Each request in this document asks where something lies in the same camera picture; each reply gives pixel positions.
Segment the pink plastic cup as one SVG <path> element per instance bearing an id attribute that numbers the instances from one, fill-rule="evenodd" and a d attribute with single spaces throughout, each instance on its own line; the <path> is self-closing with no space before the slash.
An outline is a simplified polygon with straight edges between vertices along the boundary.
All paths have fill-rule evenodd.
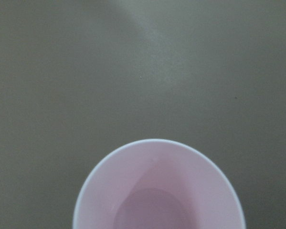
<path id="1" fill-rule="evenodd" d="M 226 175 L 182 143 L 144 139 L 104 157 L 78 195 L 74 229 L 244 229 Z"/>

